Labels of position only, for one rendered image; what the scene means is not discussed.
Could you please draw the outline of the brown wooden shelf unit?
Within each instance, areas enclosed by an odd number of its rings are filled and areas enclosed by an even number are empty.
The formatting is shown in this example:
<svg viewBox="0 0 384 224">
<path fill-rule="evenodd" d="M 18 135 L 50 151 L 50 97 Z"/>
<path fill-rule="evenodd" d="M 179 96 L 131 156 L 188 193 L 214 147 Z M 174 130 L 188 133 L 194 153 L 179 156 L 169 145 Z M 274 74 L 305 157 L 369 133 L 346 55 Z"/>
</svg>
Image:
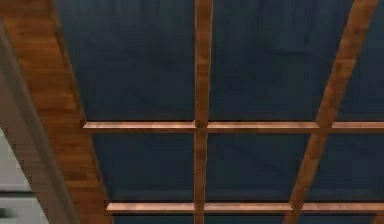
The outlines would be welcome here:
<svg viewBox="0 0 384 224">
<path fill-rule="evenodd" d="M 384 0 L 0 0 L 0 50 L 82 224 L 384 224 Z"/>
</svg>

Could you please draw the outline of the white cabinet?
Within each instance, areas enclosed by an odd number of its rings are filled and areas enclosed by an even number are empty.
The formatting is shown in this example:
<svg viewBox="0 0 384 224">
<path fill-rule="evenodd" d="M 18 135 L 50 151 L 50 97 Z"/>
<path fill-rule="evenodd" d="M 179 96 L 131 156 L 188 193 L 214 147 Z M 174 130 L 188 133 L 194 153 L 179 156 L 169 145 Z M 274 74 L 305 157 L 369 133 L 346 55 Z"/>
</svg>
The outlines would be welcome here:
<svg viewBox="0 0 384 224">
<path fill-rule="evenodd" d="M 1 128 L 0 224 L 49 224 Z"/>
</svg>

